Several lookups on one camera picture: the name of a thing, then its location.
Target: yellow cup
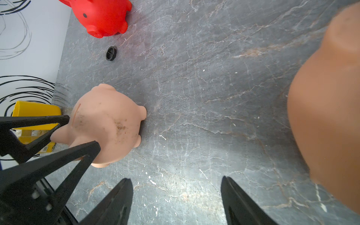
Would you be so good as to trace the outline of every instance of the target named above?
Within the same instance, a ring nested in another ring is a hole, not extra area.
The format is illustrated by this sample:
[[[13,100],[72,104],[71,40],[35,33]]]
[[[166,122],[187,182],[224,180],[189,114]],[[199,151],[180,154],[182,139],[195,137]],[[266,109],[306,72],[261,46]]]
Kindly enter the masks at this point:
[[[13,116],[59,116],[61,110],[55,105],[47,105],[37,102],[17,101],[13,110]],[[51,130],[57,123],[21,127],[19,130]]]

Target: yellow container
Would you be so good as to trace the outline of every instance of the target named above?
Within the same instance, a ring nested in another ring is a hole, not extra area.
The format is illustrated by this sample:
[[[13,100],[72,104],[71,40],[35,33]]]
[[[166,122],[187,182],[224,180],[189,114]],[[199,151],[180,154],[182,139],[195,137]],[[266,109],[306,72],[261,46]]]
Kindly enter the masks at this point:
[[[59,116],[61,110],[55,105],[47,105],[37,102],[17,101],[13,110],[13,116]],[[57,123],[21,127],[18,130],[51,130]]]
[[[16,137],[23,144],[29,144],[30,142],[38,139],[40,136],[44,135],[48,130],[16,130]],[[53,151],[55,143],[50,142],[45,147],[43,147],[38,154],[49,153]]]

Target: red toy pig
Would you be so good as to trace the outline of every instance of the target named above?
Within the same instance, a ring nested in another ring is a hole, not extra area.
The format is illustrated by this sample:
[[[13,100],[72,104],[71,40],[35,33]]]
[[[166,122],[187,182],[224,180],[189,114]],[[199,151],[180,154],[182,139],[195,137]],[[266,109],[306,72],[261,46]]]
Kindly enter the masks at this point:
[[[60,0],[70,6],[87,32],[97,38],[125,33],[126,11],[132,4],[129,0]]]

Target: gray marble surface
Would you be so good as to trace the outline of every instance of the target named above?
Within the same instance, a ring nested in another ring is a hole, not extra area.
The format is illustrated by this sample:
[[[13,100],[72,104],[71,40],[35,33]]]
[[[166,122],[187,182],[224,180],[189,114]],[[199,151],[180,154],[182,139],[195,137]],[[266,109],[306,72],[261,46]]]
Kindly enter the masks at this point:
[[[69,110],[107,83],[144,105],[148,117],[140,147],[86,171],[70,211],[81,220],[128,177],[129,224],[226,224],[219,194],[226,175],[280,225],[360,224],[310,181],[286,111],[294,75],[331,18],[353,2],[134,0],[128,31],[102,39],[72,14],[57,79],[65,89],[56,88],[53,103]],[[118,54],[109,62],[112,45]],[[56,187],[75,165],[49,182]]]

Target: pig leg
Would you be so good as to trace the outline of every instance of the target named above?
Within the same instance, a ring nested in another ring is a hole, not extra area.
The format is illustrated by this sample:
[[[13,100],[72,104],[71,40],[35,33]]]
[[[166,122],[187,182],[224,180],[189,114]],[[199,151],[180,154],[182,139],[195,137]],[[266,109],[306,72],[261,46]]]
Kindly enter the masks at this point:
[[[124,22],[121,25],[120,33],[125,33],[127,31],[127,22],[124,20]]]
[[[108,85],[108,84],[99,84],[98,85],[100,88],[103,88],[103,89],[108,89],[108,90],[111,90],[111,91],[116,91],[116,89],[111,86],[111,85]]]
[[[96,168],[104,168],[104,167],[107,167],[108,165],[110,165],[109,163],[104,163],[104,164],[96,164],[96,163],[92,163],[91,164],[93,167],[96,167]]]
[[[132,4],[129,0],[126,0],[126,11],[131,11],[132,9]]]
[[[139,147],[140,143],[141,143],[141,136],[138,135],[138,139],[136,140],[136,143],[135,143],[135,145],[134,145],[134,148]]]
[[[139,109],[140,109],[141,120],[146,119],[146,114],[147,114],[146,108],[144,106],[139,106]]]

